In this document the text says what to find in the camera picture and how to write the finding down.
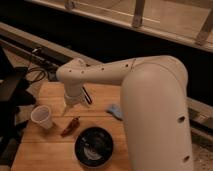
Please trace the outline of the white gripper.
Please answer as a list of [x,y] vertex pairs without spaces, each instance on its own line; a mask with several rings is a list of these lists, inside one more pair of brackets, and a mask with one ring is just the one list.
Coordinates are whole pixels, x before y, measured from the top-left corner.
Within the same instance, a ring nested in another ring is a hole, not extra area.
[[77,104],[83,104],[83,106],[89,108],[90,104],[88,103],[88,100],[84,97],[83,94],[80,94],[78,96],[69,96],[67,94],[64,94],[64,99],[65,99],[65,107],[63,109],[63,112],[61,116],[63,117],[67,111],[69,110],[69,106],[73,107]]

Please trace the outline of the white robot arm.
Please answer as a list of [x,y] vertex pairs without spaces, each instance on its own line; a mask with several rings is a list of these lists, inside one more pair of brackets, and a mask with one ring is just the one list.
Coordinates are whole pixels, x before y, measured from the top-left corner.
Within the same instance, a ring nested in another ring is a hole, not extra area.
[[84,101],[86,83],[120,87],[132,171],[194,171],[188,73],[180,60],[163,55],[88,66],[75,58],[56,76],[68,106]]

